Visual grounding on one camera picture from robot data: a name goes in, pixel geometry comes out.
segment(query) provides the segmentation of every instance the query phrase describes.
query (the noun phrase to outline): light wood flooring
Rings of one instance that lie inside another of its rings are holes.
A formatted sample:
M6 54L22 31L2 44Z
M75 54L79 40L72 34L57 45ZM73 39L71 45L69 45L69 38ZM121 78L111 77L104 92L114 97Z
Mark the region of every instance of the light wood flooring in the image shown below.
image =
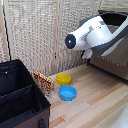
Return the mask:
M95 67L82 65L65 71L72 76L71 86L77 90L73 101L55 95L48 98L50 128L110 128L128 102L128 86L121 79Z

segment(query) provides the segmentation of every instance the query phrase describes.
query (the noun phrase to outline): beige woven backdrop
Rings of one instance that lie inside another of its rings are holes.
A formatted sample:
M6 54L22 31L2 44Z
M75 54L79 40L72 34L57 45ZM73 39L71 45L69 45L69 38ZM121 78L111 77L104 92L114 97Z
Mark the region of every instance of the beige woven backdrop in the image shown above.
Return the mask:
M98 9L127 6L126 0L5 0L11 59L46 76L79 66L85 60L66 48L66 35Z

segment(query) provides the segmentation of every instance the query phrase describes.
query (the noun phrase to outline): blue pet bowl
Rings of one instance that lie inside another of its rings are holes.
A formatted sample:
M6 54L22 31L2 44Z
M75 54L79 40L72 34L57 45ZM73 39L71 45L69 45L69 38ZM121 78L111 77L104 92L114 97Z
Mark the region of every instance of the blue pet bowl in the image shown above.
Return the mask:
M62 100L71 101L75 98L77 91L74 87L69 85L63 85L59 89L59 96Z

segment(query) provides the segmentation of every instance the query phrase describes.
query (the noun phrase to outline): yellow pet bowl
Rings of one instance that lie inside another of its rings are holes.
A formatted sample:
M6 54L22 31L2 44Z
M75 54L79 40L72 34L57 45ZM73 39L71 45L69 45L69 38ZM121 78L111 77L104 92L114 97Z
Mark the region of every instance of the yellow pet bowl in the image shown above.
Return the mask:
M59 73L56 75L56 80L59 85L68 85L71 81L71 76L66 73Z

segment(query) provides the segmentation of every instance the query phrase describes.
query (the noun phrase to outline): black plastic container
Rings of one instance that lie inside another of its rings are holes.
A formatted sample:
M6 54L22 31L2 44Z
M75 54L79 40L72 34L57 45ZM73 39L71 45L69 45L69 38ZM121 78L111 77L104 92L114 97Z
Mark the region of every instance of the black plastic container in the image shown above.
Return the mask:
M48 128L50 106L22 61L0 63L0 128Z

